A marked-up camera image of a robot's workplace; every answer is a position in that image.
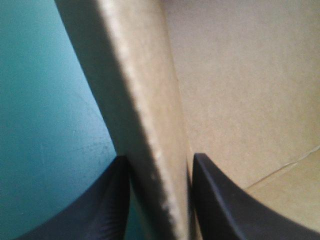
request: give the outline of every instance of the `cardboard box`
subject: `cardboard box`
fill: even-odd
[[[320,232],[319,1],[56,3],[150,236],[189,237],[195,152]]]

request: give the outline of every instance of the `black plastic piece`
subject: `black plastic piece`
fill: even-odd
[[[17,240],[123,239],[129,200],[128,161],[117,156],[74,203]]]
[[[192,197],[204,240],[320,240],[249,196],[203,153],[194,155]]]

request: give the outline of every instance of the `beige panel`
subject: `beige panel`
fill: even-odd
[[[245,188],[320,144],[320,1],[164,2],[194,152]]]
[[[189,146],[162,5],[157,0],[99,2],[166,193],[162,207],[169,209],[176,237],[186,239]]]
[[[155,221],[160,236],[173,232],[170,239],[188,239],[191,158],[160,2],[56,3],[117,154],[126,155],[134,169],[149,222]]]
[[[276,212],[320,232],[320,150],[246,191]]]

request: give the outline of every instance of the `teal wall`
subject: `teal wall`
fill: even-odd
[[[0,240],[72,203],[116,156],[53,0],[0,0]]]

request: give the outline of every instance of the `crease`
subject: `crease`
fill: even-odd
[[[244,190],[245,191],[249,191],[251,188],[254,188],[256,185],[261,184],[263,181],[265,181],[266,179],[270,178],[271,176],[276,175],[276,174],[280,173],[281,171],[283,171],[281,174],[275,176],[270,182],[267,182],[265,185],[273,182],[275,179],[279,178],[283,174],[287,173],[290,169],[295,167],[299,162],[301,162],[302,160],[306,159],[310,154],[312,154],[312,153],[314,153],[314,152],[316,152],[318,150],[320,150],[320,144],[315,146],[311,150],[303,153],[297,160],[290,161],[290,162],[286,163],[285,165],[283,165],[279,169],[271,172],[270,174],[266,175],[265,177],[261,178],[260,180],[256,181],[255,183],[251,184],[250,186],[247,186],[246,188],[244,188]],[[258,187],[257,189],[253,189],[252,192],[255,192],[256,190],[262,188],[265,185],[262,185],[262,186]]]

